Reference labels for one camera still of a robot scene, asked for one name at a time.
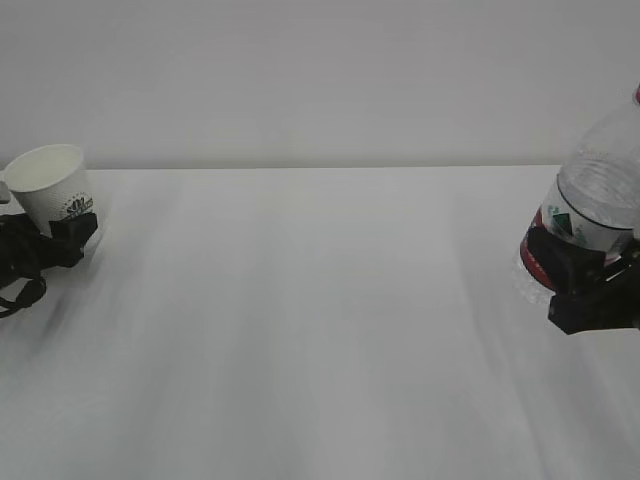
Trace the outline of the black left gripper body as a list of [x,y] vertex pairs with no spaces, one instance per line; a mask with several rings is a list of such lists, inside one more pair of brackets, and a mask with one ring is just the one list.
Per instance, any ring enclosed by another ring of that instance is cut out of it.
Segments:
[[34,281],[46,288],[45,249],[50,238],[45,236],[26,214],[1,216],[1,288],[19,279]]

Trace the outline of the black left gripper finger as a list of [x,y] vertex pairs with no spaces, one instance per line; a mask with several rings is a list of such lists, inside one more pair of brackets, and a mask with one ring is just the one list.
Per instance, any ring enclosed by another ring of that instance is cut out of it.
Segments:
[[84,258],[84,247],[98,229],[95,213],[69,220],[50,221],[51,235],[41,240],[38,254],[42,268],[72,268]]

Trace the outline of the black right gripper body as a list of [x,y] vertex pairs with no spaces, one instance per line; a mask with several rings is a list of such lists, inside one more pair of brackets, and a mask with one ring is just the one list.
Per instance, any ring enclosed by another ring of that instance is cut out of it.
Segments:
[[554,294],[548,320],[566,334],[639,327],[639,241],[604,263],[602,278],[570,294]]

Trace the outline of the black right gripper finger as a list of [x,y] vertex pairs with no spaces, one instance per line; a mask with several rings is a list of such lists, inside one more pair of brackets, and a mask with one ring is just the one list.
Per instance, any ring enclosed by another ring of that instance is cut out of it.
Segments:
[[527,271],[554,294],[570,294],[599,281],[605,253],[584,249],[554,236],[544,227],[527,232]]

